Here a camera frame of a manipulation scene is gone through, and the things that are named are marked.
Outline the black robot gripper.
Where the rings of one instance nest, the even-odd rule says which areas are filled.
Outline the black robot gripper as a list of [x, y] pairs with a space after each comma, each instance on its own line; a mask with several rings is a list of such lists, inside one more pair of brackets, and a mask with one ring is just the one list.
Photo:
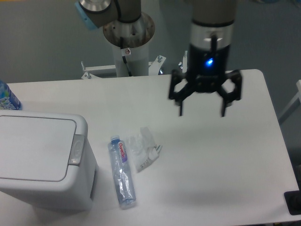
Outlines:
[[[240, 70], [225, 72], [229, 51], [229, 45], [211, 52], [190, 44], [187, 74], [176, 69], [171, 72], [168, 98], [174, 100], [175, 105], [180, 108], [179, 116], [182, 116], [184, 100], [194, 92], [217, 92], [222, 97], [221, 117], [225, 116], [226, 108], [233, 101], [241, 99], [243, 76]], [[181, 90], [175, 91], [175, 87], [186, 78], [185, 86]], [[227, 92], [222, 86], [227, 80], [234, 84], [231, 92]]]

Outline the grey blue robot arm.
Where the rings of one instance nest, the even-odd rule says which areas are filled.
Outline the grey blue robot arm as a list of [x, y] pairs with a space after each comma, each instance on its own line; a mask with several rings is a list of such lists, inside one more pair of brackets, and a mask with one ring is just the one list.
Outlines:
[[[237, 11], [235, 0], [190, 0], [190, 19], [180, 16], [179, 7], [168, 10], [163, 4], [166, 28], [180, 23], [178, 31], [190, 31], [189, 50], [182, 70], [172, 70], [169, 99], [179, 107], [191, 94], [218, 93], [221, 115], [241, 99], [242, 75], [226, 72], [231, 37]], [[75, 8], [90, 30], [102, 28], [113, 49], [118, 77], [149, 75], [148, 45], [155, 34], [155, 23], [142, 11], [139, 0], [78, 0]]]

